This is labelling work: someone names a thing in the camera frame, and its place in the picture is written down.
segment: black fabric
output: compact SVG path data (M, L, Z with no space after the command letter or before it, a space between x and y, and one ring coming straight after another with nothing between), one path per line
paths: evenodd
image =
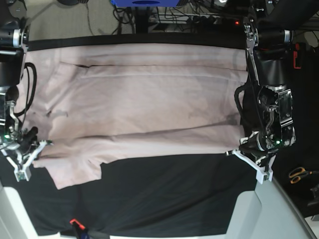
M206 34L191 33L149 33L149 34L124 34L85 36L66 39L37 40L29 43L29 51L52 48L87 45L110 45L125 43L169 43L190 44L203 46L217 46L235 49L245 49L246 41L244 32L211 32Z
M302 60L302 68L294 69L291 61L292 78L289 86L293 95L293 119L297 142L279 151L273 165L274 175L284 187L290 198L304 217L319 214L319 205L308 207L313 199L310 191L319 183L319 176L311 176L297 184L291 185L288 174L294 168L302 166L308 170L319 170L318 135L318 106L319 106L319 55L313 49L307 51L307 56ZM243 108L245 116L255 125L258 118L255 111L251 89L245 91ZM250 129L245 128L246 135Z
M181 155L102 164L102 180L56 190L46 169L17 183L2 158L0 180L18 190L39 235L88 228L127 237L190 237L226 233L240 193L256 172L236 157Z

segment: black cylinder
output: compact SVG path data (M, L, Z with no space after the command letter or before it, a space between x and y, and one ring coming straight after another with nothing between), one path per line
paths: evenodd
M285 31L281 29L269 29L258 31L259 47L267 47L269 45L281 45L285 43Z
M13 46L13 29L0 29L0 46Z
M0 87L16 86L20 83L23 50L15 50L15 55L0 54Z

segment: pink garment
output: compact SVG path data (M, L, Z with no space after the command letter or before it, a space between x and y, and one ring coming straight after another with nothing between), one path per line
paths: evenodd
M27 61L38 86L25 125L54 140L34 166L46 167L58 189L101 179L101 163L224 153L243 136L233 95L247 79L244 51L81 46L30 52Z

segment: black cloth surface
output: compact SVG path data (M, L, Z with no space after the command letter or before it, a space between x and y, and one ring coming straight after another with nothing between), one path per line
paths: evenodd
M319 183L319 176L313 175L297 184L290 184L288 174L296 167L319 170L319 55L314 49L307 51L302 68L293 70L290 86L294 108L293 119L296 130L296 143L281 150L274 164L276 178L285 188L304 217L319 214L319 205L308 207L313 199L310 188Z
M71 229L78 219L114 236L190 237L225 234L240 193L256 172L234 156L180 155L102 164L102 180L57 190L46 169L15 181L0 160L0 180L18 190L39 235Z

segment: cable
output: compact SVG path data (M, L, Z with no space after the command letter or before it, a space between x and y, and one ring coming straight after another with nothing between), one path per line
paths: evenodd
M30 67L33 71L33 83L32 83L32 89L31 89L31 96L30 96L30 100L27 103L25 109L19 113L15 113L15 116L19 117L21 115L24 114L25 111L28 111L32 105L33 99L34 99L34 95L35 95L35 90L36 90L36 82L37 82L37 73L36 73L36 68L35 65L33 63L26 63L24 68Z
M92 31L92 27L91 27L90 11L89 11L89 5L88 5L88 3L86 3L85 6L86 6L86 10L87 10L87 18L88 18L89 30L90 30L92 36L95 36L95 34L94 34L93 31Z
M316 37L316 39L317 39L317 43L319 43L319 39L318 39L318 37L317 37L317 35L315 34L315 32L314 31L311 31L313 34L314 34L314 36Z
M249 63L249 59L248 59L248 55L247 55L247 51L246 51L246 62L247 62L247 66L248 66L248 63ZM260 124L260 130L265 134L266 133L266 130L264 129L264 124L263 124L263 121L261 119L261 116L260 116L260 112L259 112L259 108L258 108L258 104L257 104L257 97L256 97L256 93L255 93L255 88L254 88L254 85L253 85L253 82L252 82L252 78L251 78L251 75L250 75L250 71L249 69L247 69L248 71L248 78L251 82L251 87L252 87L252 92L253 92L253 98L254 98L254 103L255 103L255 108L256 108L256 111L257 111L257 116L258 116L258 121L259 121L259 124Z
M244 112L243 112L243 108L241 107L240 101L239 101L239 94L242 91L247 90L249 87L250 87L250 84L247 84L247 83L242 85L242 86L240 86L240 87L238 87L235 90L234 98L235 98L235 104L236 104L237 110L239 112L239 115L240 115L241 120L243 121L244 125L249 127L249 128L253 128L253 125L250 122L248 122L248 120L245 118Z
M117 8L115 5L113 7L114 7L113 16L119 23L119 26L116 29L118 31L118 35L122 34L122 24L130 24L131 28L132 28L132 34L135 34L135 24L133 22L132 9L130 7Z
M184 17L184 16L167 17L167 7L165 7L164 17L165 17L165 19L167 19L167 20L175 20L175 21L176 21L177 18Z
M118 29L119 29L119 27L117 27L117 28L111 33L111 35L113 35Z
M25 100L25 108L24 108L24 116L23 116L23 121L22 121L22 124L21 124L21 128L23 127L24 125L24 121L25 121L25 117L26 117L26 111L27 111L27 105L28 105L28 101L29 101L29 91L30 91L30 73L29 73L29 69L26 67L26 72L28 74L28 87L27 87L27 90L26 90L26 100Z
M182 11L180 11L180 10L178 10L176 7L173 7L173 9L174 10L176 10L176 11L178 11L178 12L180 12L181 14L183 14L184 16L188 16L188 17L190 17L189 15L187 15L186 13L184 13L184 12L182 12Z
M161 21L160 21L160 11L159 11L159 7L158 7L158 6L156 7L156 11L158 12L159 23L161 24Z

